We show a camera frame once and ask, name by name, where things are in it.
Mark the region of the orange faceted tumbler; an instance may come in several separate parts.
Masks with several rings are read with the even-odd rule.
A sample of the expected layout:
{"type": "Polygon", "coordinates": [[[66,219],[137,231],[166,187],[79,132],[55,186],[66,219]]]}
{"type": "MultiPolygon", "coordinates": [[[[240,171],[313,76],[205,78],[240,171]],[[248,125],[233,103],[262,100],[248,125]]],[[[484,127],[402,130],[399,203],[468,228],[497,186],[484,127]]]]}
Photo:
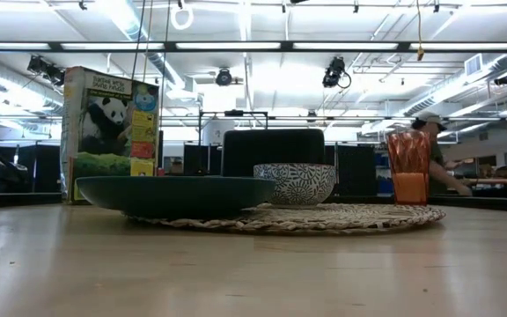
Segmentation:
{"type": "Polygon", "coordinates": [[[395,203],[426,205],[429,196],[430,136],[417,130],[387,138],[395,203]]]}

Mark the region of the black aluminium table frame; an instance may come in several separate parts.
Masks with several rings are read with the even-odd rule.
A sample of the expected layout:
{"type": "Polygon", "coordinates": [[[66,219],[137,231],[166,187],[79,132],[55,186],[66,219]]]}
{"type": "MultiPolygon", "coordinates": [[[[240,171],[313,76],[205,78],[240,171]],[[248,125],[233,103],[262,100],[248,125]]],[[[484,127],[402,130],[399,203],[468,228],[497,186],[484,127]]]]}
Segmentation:
{"type": "MultiPolygon", "coordinates": [[[[57,204],[62,202],[59,193],[2,193],[0,194],[0,208],[18,207],[26,205],[57,204]]],[[[332,196],[325,203],[353,203],[353,204],[393,204],[392,196],[332,196]]],[[[453,195],[433,196],[429,204],[452,206],[469,209],[507,211],[507,198],[501,197],[465,197],[453,195]]]]}

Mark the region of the black divider panel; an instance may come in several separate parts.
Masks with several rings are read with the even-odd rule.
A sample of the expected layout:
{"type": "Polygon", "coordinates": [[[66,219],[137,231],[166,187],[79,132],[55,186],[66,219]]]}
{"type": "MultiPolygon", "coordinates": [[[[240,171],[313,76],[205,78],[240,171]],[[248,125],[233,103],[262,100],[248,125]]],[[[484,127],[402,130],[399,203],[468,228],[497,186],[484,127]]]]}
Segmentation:
{"type": "Polygon", "coordinates": [[[371,147],[340,146],[338,148],[339,195],[375,196],[376,166],[371,147]]]}

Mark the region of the black overhead light bar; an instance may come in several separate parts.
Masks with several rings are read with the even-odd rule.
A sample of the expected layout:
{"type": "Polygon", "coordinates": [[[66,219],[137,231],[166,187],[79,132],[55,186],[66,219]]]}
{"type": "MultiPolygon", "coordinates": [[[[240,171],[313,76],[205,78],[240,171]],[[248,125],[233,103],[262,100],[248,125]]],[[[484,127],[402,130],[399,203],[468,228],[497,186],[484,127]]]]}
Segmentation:
{"type": "Polygon", "coordinates": [[[0,52],[21,53],[499,53],[507,54],[507,41],[0,41],[0,52]]]}

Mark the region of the blue white patterned bowl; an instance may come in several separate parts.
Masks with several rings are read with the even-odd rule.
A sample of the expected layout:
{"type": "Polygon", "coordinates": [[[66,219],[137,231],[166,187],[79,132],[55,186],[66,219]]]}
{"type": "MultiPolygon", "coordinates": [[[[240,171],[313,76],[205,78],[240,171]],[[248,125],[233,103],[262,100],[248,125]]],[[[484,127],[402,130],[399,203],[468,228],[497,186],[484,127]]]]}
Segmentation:
{"type": "Polygon", "coordinates": [[[312,163],[270,163],[253,167],[255,178],[276,183],[268,202],[278,206],[314,206],[332,194],[335,167],[312,163]]]}

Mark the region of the person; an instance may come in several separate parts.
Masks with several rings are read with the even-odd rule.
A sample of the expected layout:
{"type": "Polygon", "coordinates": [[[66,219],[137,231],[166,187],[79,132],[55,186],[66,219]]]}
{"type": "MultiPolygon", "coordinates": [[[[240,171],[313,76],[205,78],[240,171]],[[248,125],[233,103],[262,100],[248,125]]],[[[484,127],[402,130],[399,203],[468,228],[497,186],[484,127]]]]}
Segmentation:
{"type": "Polygon", "coordinates": [[[449,173],[458,167],[459,163],[445,161],[437,143],[437,136],[446,130],[441,117],[432,112],[423,112],[415,118],[411,127],[413,130],[427,133],[430,137],[430,196],[445,194],[448,188],[456,190],[459,195],[472,196],[471,188],[449,173]]]}

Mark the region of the round woven straw placemat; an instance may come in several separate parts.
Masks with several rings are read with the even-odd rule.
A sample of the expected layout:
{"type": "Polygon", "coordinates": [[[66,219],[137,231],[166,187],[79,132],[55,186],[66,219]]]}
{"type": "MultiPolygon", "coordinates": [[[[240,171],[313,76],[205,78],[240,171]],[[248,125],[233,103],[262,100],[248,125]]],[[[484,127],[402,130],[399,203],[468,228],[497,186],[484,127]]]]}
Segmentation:
{"type": "Polygon", "coordinates": [[[431,206],[395,204],[322,203],[310,209],[278,209],[264,203],[226,218],[124,216],[139,223],[206,232],[329,236],[412,230],[433,225],[446,213],[431,206]]]}

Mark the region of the teal plate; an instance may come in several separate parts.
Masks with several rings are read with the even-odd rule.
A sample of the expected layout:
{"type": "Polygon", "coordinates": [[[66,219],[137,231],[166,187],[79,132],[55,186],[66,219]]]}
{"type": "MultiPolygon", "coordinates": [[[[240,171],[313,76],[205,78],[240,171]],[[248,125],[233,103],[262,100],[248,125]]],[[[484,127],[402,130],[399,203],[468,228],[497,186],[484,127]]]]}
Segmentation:
{"type": "Polygon", "coordinates": [[[268,201],[276,183],[254,177],[92,176],[76,184],[91,204],[148,219],[235,217],[268,201]]]}

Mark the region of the panda cereal box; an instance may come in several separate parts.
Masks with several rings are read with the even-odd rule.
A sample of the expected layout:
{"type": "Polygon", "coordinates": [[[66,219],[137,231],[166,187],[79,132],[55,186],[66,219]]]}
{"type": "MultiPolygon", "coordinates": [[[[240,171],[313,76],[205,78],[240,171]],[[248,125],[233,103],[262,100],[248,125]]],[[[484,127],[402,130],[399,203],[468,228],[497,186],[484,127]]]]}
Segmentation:
{"type": "Polygon", "coordinates": [[[67,203],[84,200],[81,177],[156,174],[159,90],[82,66],[65,71],[61,176],[67,203]]]}

